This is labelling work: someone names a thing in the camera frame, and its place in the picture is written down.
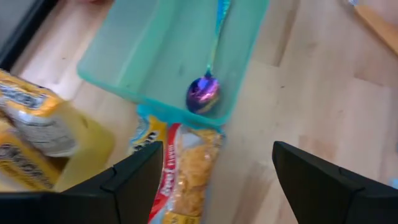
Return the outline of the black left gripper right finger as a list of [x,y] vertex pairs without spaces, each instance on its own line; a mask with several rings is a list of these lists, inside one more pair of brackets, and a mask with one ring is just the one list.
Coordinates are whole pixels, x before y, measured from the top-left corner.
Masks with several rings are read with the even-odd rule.
[[272,161],[298,224],[398,224],[398,189],[282,141]]

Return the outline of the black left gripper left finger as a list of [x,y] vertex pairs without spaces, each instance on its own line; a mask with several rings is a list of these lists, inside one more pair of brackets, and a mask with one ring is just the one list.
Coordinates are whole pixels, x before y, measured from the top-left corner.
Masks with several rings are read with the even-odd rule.
[[147,224],[163,156],[156,141],[63,192],[0,193],[0,224]]

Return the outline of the red-striped noodle packet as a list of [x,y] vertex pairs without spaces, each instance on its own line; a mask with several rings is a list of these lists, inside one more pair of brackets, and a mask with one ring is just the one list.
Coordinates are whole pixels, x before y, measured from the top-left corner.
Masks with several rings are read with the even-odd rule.
[[142,114],[129,153],[159,141],[164,150],[160,183],[148,224],[202,224],[206,191],[224,143],[214,129],[195,129]]

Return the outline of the iridescent rainbow metal spoon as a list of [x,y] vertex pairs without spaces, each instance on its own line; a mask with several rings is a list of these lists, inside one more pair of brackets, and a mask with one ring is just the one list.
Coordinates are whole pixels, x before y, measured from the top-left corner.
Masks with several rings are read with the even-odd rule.
[[231,0],[218,0],[215,38],[211,49],[211,55],[207,62],[204,76],[194,80],[188,87],[186,94],[186,106],[194,114],[205,114],[217,103],[220,97],[220,82],[215,77],[213,67],[216,52],[220,41],[224,21],[228,15]]

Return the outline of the yellow translucent plastic tray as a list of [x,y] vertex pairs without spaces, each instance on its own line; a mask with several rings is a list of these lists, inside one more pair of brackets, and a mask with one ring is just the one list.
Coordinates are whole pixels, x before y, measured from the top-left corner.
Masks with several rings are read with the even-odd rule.
[[[69,105],[76,111],[76,121],[73,123],[73,129],[78,140],[78,148],[70,157],[50,157],[43,154],[24,138],[11,118],[0,108],[0,138],[12,136],[20,139],[26,145],[36,149],[53,166],[60,170],[61,174],[57,183],[49,191],[61,192],[101,172],[114,147],[114,136],[111,131],[80,112],[70,103]],[[41,190],[29,190],[0,171],[0,192],[8,191]]]

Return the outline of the green translucent plastic tray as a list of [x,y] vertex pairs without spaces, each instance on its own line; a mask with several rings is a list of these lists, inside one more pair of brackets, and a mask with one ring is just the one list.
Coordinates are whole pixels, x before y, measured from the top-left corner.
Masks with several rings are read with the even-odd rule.
[[[226,124],[269,0],[114,0],[78,63],[85,81],[189,122]],[[204,115],[185,95],[209,63],[221,96]]]

